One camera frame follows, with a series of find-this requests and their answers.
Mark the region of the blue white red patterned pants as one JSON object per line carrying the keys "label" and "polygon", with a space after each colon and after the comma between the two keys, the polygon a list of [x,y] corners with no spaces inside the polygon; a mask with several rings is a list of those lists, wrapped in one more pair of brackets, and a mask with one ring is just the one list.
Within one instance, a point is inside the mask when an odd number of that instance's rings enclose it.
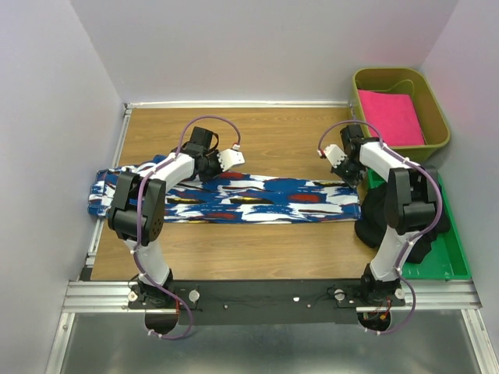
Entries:
{"label": "blue white red patterned pants", "polygon": [[172,223],[301,224],[361,216],[357,191],[338,181],[227,171],[207,182],[186,179],[165,194],[164,219]]}

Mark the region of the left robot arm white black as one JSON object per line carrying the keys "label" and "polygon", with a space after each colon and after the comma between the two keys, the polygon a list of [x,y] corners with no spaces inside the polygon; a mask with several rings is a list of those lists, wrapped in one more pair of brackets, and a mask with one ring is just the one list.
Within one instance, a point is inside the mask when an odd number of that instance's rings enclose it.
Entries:
{"label": "left robot arm white black", "polygon": [[157,308],[177,302],[172,271],[158,241],[164,224],[165,196],[178,183],[198,177],[203,182],[220,175],[219,136],[196,126],[162,161],[142,171],[118,176],[108,211],[108,226],[128,247],[139,271],[133,292],[137,300]]}

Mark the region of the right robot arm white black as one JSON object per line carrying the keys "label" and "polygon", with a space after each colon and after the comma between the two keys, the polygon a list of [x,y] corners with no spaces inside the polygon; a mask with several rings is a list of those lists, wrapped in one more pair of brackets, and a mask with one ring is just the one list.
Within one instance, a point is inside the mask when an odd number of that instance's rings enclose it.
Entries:
{"label": "right robot arm white black", "polygon": [[394,152],[380,136],[365,137],[360,129],[363,121],[346,120],[341,124],[342,145],[331,144],[322,151],[331,164],[331,172],[355,188],[366,170],[371,169],[386,185],[383,215],[387,227],[358,288],[364,303],[376,305],[395,295],[409,253],[441,218],[443,202],[438,173]]}

